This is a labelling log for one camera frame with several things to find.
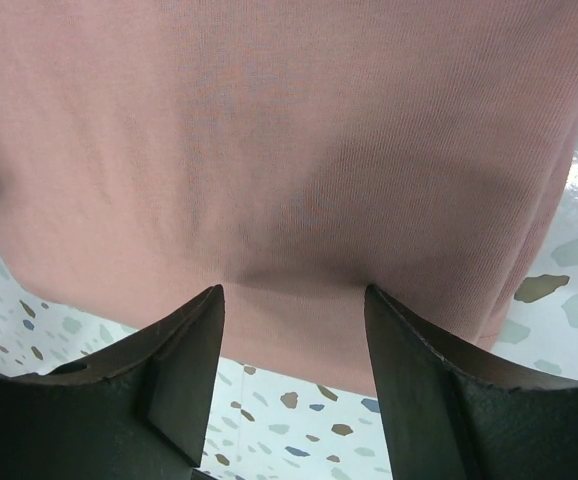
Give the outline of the pink printed t-shirt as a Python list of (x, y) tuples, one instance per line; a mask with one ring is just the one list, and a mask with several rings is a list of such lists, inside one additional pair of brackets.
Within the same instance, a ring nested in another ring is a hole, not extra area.
[(578, 139), (578, 1), (0, 1), (0, 255), (141, 328), (375, 391), (375, 284), (487, 349)]

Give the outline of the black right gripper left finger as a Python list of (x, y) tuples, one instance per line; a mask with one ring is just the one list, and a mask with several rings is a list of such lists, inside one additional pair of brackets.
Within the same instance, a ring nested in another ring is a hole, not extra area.
[(0, 479), (200, 478), (224, 316), (213, 286), (48, 374), (0, 374)]

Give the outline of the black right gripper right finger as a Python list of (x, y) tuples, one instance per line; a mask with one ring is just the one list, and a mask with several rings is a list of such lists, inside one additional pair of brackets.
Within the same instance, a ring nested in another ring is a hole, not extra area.
[(578, 381), (512, 363), (376, 286), (365, 330), (396, 479), (578, 479)]

